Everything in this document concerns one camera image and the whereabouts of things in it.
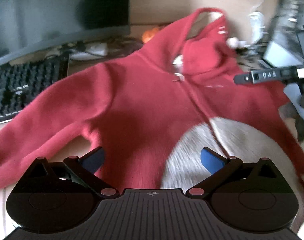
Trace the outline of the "black mechanical keyboard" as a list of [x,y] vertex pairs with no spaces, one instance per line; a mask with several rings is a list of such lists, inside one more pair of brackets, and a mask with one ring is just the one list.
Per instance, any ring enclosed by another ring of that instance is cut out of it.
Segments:
[[0,124],[10,121],[53,83],[67,77],[68,56],[0,68]]

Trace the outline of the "orange pumpkin lantern figure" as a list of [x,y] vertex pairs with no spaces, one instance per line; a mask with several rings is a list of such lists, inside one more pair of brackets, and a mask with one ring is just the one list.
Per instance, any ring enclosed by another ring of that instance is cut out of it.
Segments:
[[157,33],[159,32],[159,27],[146,30],[142,35],[142,42],[146,44],[149,42]]

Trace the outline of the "red fleece hooded onesie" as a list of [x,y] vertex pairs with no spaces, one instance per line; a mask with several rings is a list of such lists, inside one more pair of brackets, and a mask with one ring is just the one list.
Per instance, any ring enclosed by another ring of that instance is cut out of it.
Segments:
[[219,120],[246,124],[276,142],[302,184],[304,152],[279,116],[283,85],[237,86],[224,12],[201,8],[168,25],[127,57],[56,82],[0,130],[0,189],[37,157],[52,158],[77,137],[105,151],[102,180],[119,190],[158,188],[181,137]]

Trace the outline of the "black computer monitor left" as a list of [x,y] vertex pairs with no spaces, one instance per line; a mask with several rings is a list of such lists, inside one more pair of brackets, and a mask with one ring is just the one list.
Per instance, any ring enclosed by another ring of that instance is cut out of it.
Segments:
[[128,35],[130,0],[0,0],[0,66],[62,44]]

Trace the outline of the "white adapter on desk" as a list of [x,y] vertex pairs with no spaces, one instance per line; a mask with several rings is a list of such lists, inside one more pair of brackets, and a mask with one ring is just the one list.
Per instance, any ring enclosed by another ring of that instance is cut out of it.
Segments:
[[226,40],[226,44],[232,49],[245,49],[249,47],[247,41],[239,40],[237,37],[230,37]]

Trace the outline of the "glass panel computer case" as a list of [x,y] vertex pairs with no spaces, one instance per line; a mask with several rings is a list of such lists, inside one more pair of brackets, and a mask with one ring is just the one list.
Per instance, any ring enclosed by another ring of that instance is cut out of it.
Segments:
[[279,0],[262,59],[268,68],[304,68],[304,0]]

